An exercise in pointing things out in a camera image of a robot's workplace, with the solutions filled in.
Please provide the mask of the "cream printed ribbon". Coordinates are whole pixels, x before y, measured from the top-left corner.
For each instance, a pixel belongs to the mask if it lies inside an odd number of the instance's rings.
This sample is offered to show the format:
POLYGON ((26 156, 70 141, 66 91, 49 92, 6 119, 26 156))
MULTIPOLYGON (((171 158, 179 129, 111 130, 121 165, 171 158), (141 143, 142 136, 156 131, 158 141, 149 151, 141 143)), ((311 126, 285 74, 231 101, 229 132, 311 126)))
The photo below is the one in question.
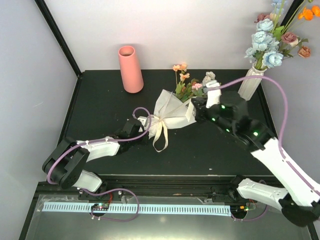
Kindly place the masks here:
POLYGON ((152 146, 157 153, 160 153, 163 150, 165 150, 169 145, 168 128, 165 124, 165 121, 161 117, 152 115, 151 118, 153 119, 153 123, 151 124, 151 126, 152 127, 155 126, 155 134, 154 134, 152 146), (164 146, 162 149, 157 149, 155 144, 160 139, 162 134, 164 136, 164 146))

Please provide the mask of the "white flower bouquet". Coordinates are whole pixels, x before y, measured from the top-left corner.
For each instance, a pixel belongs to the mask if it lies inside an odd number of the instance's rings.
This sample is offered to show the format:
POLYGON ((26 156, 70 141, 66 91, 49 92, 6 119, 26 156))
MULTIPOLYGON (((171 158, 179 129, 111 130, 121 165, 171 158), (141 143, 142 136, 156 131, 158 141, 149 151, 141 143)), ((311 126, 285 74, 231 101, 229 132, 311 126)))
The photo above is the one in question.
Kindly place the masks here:
MULTIPOLYGON (((187 72, 186 63, 176 64, 172 67, 175 72, 176 87, 174 92, 162 90, 156 100, 153 115, 164 120, 168 130, 184 128, 195 122, 195 107, 191 99, 195 97, 207 97, 204 88, 207 84, 214 85, 219 83, 216 75, 212 71, 207 71, 202 81, 192 79, 190 82, 190 73, 187 72)), ((151 119, 149 137, 154 139, 156 126, 152 126, 154 119, 151 119)))

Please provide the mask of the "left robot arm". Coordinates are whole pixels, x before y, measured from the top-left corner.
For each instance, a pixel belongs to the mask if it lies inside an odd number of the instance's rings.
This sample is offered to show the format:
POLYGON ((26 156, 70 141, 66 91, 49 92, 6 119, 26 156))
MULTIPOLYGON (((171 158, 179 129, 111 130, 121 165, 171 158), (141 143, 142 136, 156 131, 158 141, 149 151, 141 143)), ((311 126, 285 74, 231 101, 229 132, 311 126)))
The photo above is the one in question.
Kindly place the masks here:
POLYGON ((148 117, 132 117, 112 136, 96 140, 75 141, 66 137, 43 163, 42 171, 47 174, 50 183, 62 189, 85 189, 95 199, 101 200, 107 195, 108 188, 97 174, 85 170, 86 163, 114 157, 136 145, 146 144, 149 121, 148 117))

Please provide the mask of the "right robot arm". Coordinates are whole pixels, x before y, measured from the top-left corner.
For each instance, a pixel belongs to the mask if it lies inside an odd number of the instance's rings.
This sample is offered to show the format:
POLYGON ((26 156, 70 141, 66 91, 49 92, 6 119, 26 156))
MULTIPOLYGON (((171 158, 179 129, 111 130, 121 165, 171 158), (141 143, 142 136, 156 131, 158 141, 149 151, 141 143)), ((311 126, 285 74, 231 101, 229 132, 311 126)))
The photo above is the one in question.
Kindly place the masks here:
POLYGON ((227 189, 230 200, 256 200, 281 211, 298 227, 319 220, 320 185, 279 147, 279 139, 265 124, 249 116, 245 99, 235 91, 226 91, 210 107, 205 97, 193 97, 191 102, 198 123, 210 121, 232 135, 237 144, 266 166, 282 184, 281 188, 273 187, 240 176, 227 189))

